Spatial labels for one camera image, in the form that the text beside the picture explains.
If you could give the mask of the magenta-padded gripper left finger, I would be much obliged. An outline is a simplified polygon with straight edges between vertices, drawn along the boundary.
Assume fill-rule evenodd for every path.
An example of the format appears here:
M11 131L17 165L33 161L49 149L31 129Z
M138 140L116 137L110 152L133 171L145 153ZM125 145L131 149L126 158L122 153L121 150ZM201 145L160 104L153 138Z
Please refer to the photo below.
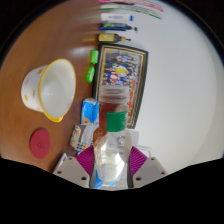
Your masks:
M94 149L85 149L76 157L67 157L58 165L54 174L78 186L89 188L94 171Z

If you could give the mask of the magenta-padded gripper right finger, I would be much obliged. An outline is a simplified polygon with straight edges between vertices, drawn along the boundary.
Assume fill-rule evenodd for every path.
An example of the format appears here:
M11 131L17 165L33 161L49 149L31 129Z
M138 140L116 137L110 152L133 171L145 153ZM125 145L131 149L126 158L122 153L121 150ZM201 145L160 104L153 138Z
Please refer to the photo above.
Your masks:
M167 171L155 157L147 157L133 147L129 155L129 187L140 188L167 175Z

